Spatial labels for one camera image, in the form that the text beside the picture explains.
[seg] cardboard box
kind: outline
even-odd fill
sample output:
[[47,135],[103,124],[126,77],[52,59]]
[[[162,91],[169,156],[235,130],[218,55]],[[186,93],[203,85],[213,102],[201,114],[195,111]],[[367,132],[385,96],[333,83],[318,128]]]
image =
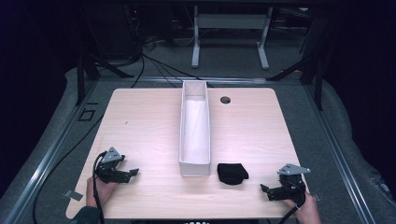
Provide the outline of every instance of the cardboard box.
[[179,165],[182,176],[210,175],[209,100],[205,81],[184,81]]

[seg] black cable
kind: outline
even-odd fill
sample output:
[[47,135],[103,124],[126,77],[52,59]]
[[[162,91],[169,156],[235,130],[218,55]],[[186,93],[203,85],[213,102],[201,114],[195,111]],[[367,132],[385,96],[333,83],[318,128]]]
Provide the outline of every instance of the black cable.
[[131,88],[133,88],[136,85],[137,81],[142,76],[143,71],[145,70],[145,59],[143,58],[143,56],[140,56],[140,58],[142,59],[142,70],[140,71],[139,76],[136,78],[136,80],[134,81],[134,84],[131,86]]
[[305,191],[302,190],[299,186],[297,186],[291,182],[287,182],[287,183],[290,185],[293,185],[295,188],[300,190],[300,192],[302,193],[302,201],[300,203],[298,203],[296,206],[294,206],[293,208],[291,208],[290,211],[280,220],[279,224],[285,223],[286,220],[288,220],[289,217],[291,215],[293,215],[298,209],[300,209],[305,203]]
[[156,38],[157,36],[147,36],[145,43],[143,44],[143,48],[145,48],[147,51],[153,51],[157,48],[156,44]]
[[44,185],[47,183],[47,180],[50,178],[52,173],[58,168],[58,166],[62,163],[62,161],[74,150],[77,148],[77,146],[88,136],[88,134],[93,130],[93,128],[99,123],[100,120],[102,120],[104,115],[102,115],[94,124],[93,126],[85,133],[84,136],[55,164],[55,166],[49,171],[49,174],[45,177],[43,183],[41,184],[40,188],[37,191],[37,194],[35,195],[35,200],[33,201],[33,209],[32,209],[32,216],[33,216],[33,222],[37,224],[37,219],[35,217],[35,208],[37,205],[38,201],[38,196],[43,189]]
[[95,198],[96,201],[96,207],[99,209],[100,214],[99,214],[99,219],[100,219],[100,223],[105,224],[105,216],[103,214],[103,209],[102,209],[102,205],[100,204],[100,199],[99,199],[99,193],[98,193],[98,189],[96,187],[96,174],[95,174],[95,170],[96,170],[96,165],[97,162],[99,161],[100,158],[104,157],[106,155],[106,152],[102,152],[101,154],[99,154],[99,156],[96,157],[95,162],[93,163],[93,169],[92,169],[92,181],[93,181],[93,198]]
[[152,60],[150,60],[150,61],[155,65],[155,67],[156,67],[157,70],[161,73],[161,75],[163,75],[163,78],[165,78],[166,81],[167,81],[171,86],[176,87],[174,84],[172,84],[172,82],[169,81],[169,79],[165,76],[165,74],[160,70],[160,68],[158,67],[158,65],[157,65],[154,61],[152,61]]
[[[155,36],[154,37],[152,37],[150,40],[146,40],[145,41],[145,43],[143,44],[143,48],[145,48],[147,51],[153,51],[153,50],[155,50],[156,49],[156,47],[157,47],[157,45],[156,45],[156,43],[155,43],[155,41],[152,41],[152,39],[154,39],[155,38]],[[131,65],[131,64],[133,64],[133,63],[135,63],[135,62],[137,62],[138,60],[139,60],[139,58],[140,58],[140,54],[141,54],[141,51],[142,51],[142,49],[141,49],[141,47],[139,48],[139,54],[138,54],[138,56],[137,57],[134,57],[134,58],[130,58],[130,59],[128,59],[128,61],[126,61],[125,63],[112,63],[111,65],[113,66],[113,67],[123,67],[123,66],[127,66],[127,65]],[[95,64],[97,67],[102,67],[102,68],[105,68],[106,69],[106,67],[104,67],[103,65],[101,65],[101,64],[99,64],[99,63],[96,63]]]
[[175,75],[171,74],[162,64],[160,64],[160,67],[165,70],[165,72],[169,75],[171,75],[172,77],[174,77],[175,79],[179,80],[181,83],[183,83],[183,80],[181,80],[180,78],[176,77]]
[[162,63],[162,62],[160,62],[160,61],[158,61],[158,60],[156,60],[156,59],[150,58],[149,56],[147,56],[147,55],[144,54],[144,53],[142,53],[142,56],[145,57],[145,58],[147,58],[147,59],[150,59],[150,60],[152,60],[152,61],[154,61],[154,62],[156,62],[156,63],[158,63],[158,64],[162,64],[163,66],[166,66],[166,67],[168,67],[168,68],[170,68],[170,69],[172,69],[172,70],[174,70],[174,71],[177,71],[177,72],[179,72],[180,74],[186,75],[186,76],[188,76],[188,77],[194,77],[194,78],[196,78],[196,79],[198,79],[198,80],[202,80],[202,79],[199,78],[199,77],[196,77],[196,76],[193,76],[193,75],[191,75],[191,74],[182,72],[182,71],[180,71],[180,70],[178,70],[178,69],[176,69],[176,68],[174,68],[174,67],[172,67],[172,66],[170,66],[170,65],[168,65],[168,64],[166,64],[166,63]]

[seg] wire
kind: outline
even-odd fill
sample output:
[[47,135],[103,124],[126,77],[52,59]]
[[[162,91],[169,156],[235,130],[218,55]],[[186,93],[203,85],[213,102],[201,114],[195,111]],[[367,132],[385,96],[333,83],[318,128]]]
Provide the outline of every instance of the wire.
[[171,86],[176,87],[174,84],[172,84],[172,82],[169,81],[169,79],[165,76],[165,74],[160,70],[160,68],[158,67],[158,65],[157,65],[154,61],[152,61],[152,60],[150,60],[150,61],[155,65],[155,67],[157,67],[157,70],[161,73],[161,75],[163,75],[163,78],[165,78],[166,81],[167,81]]
[[[144,47],[145,49],[147,49],[149,51],[155,49],[155,47],[156,47],[155,43],[148,43],[147,41],[144,43],[144,45],[141,43],[140,38],[139,38],[139,36],[141,36],[141,34],[139,33],[140,19],[137,17],[136,14],[134,14],[134,16],[132,16],[131,9],[129,8],[128,5],[124,5],[124,13],[125,13],[125,20],[128,23],[129,35],[130,35],[130,37],[133,40],[133,44],[137,45],[138,52],[136,53],[136,55],[132,55],[131,57],[129,57],[128,60],[126,62],[124,62],[124,63],[111,64],[114,67],[122,67],[122,66],[126,66],[126,65],[130,65],[132,63],[135,63],[140,57],[140,52],[142,51],[142,47]],[[84,18],[85,18],[85,21],[90,25],[90,30],[93,33],[92,25],[88,22],[88,19],[86,17],[84,17]],[[103,47],[100,44],[99,40],[97,39],[97,37],[94,36],[94,38],[95,38],[95,41],[97,42],[98,47],[102,50],[102,52],[105,52],[103,50]],[[104,66],[102,66],[99,63],[96,63],[95,65],[97,67],[104,67]]]
[[143,55],[143,53],[141,53],[141,56],[140,56],[140,58],[142,59],[142,70],[140,71],[139,76],[136,78],[136,80],[134,81],[134,84],[131,86],[131,88],[133,88],[136,85],[137,81],[142,76],[143,71],[145,70],[145,59],[142,57],[142,55]]
[[[147,58],[147,59],[149,59],[149,60],[152,60],[152,61],[154,61],[154,62],[156,62],[156,63],[158,63],[158,64],[161,64],[161,65],[163,65],[163,66],[165,66],[165,67],[168,67],[168,68],[170,68],[170,69],[172,69],[172,70],[174,70],[174,71],[176,71],[176,72],[179,72],[180,74],[186,75],[186,76],[188,76],[188,77],[194,77],[194,78],[196,78],[196,79],[198,79],[198,80],[202,80],[202,79],[199,78],[199,77],[196,77],[196,76],[193,76],[193,75],[191,75],[191,74],[182,72],[182,71],[180,71],[180,70],[178,70],[178,69],[176,69],[176,68],[174,68],[174,67],[172,67],[172,66],[170,66],[170,65],[168,65],[168,64],[166,64],[166,63],[162,63],[162,62],[160,62],[160,61],[158,61],[158,60],[156,60],[156,59],[150,58],[149,56],[147,56],[147,55],[144,54],[144,53],[142,53],[142,56],[145,57],[145,58]],[[209,84],[209,83],[207,83],[207,85],[208,85],[209,87],[211,87],[211,88],[214,88],[214,87],[213,87],[211,84]]]
[[157,48],[157,44],[155,43],[156,38],[158,38],[158,36],[156,35],[146,37],[146,41],[143,45],[143,48],[145,48],[147,51],[155,50],[155,48]]
[[32,209],[32,216],[33,216],[33,222],[37,224],[37,219],[35,217],[35,208],[37,205],[38,201],[38,196],[40,195],[41,190],[43,189],[44,185],[47,183],[47,180],[50,178],[52,173],[58,168],[58,166],[62,163],[62,161],[74,150],[77,148],[77,146],[88,136],[88,134],[93,130],[93,128],[99,123],[100,120],[102,120],[104,115],[102,115],[94,124],[93,126],[82,136],[82,138],[56,163],[56,165],[49,171],[49,174],[45,177],[43,183],[41,184],[40,188],[37,191],[37,194],[35,195],[35,200],[33,201],[33,209]]
[[297,188],[301,193],[302,193],[302,201],[300,203],[297,203],[296,206],[294,206],[293,208],[290,209],[290,211],[280,220],[279,224],[283,224],[286,222],[286,220],[289,219],[289,217],[291,215],[293,215],[299,208],[301,208],[301,206],[304,205],[305,203],[305,191],[302,190],[299,186],[291,183],[291,182],[287,182],[290,185],[293,185],[295,188]]
[[[191,16],[190,16],[190,12],[187,10],[186,6],[184,6],[184,8],[186,9],[187,15],[188,15],[188,17],[190,19],[191,26],[194,27],[194,23],[192,22],[192,19],[191,19]],[[188,46],[192,42],[192,40],[194,40],[194,33],[192,33],[192,37],[191,37],[190,41],[187,42],[186,44],[180,44],[179,42],[177,42],[176,39],[174,39],[174,42],[176,44],[178,44],[179,46],[184,47],[184,46]]]
[[92,181],[93,181],[93,198],[95,198],[96,201],[96,206],[100,211],[100,222],[102,224],[105,224],[105,217],[103,214],[103,209],[102,209],[102,205],[100,204],[100,199],[99,199],[99,193],[98,193],[98,189],[96,187],[96,174],[95,174],[95,170],[96,170],[96,165],[97,162],[99,161],[100,158],[104,157],[106,155],[106,152],[102,152],[101,154],[99,154],[99,156],[96,157],[95,162],[93,163],[93,169],[92,169]]
[[175,79],[179,80],[180,82],[183,82],[183,80],[181,80],[180,78],[174,76],[173,74],[171,74],[162,64],[160,64],[160,67],[165,70],[166,73],[168,73],[169,75],[171,75],[172,77],[174,77]]

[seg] person's hand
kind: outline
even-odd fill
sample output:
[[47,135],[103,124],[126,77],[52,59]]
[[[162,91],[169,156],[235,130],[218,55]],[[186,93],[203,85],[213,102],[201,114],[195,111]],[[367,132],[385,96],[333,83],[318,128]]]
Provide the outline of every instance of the person's hand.
[[[96,178],[96,188],[99,194],[99,200],[101,205],[103,206],[108,198],[110,198],[111,193],[113,190],[119,185],[119,183],[105,183],[100,178]],[[93,197],[93,179],[92,177],[87,179],[87,206],[97,207],[96,200]]]
[[[296,206],[296,203],[292,200],[285,200],[283,202],[290,208]],[[305,203],[295,212],[295,215],[302,224],[320,224],[317,200],[306,192]]]

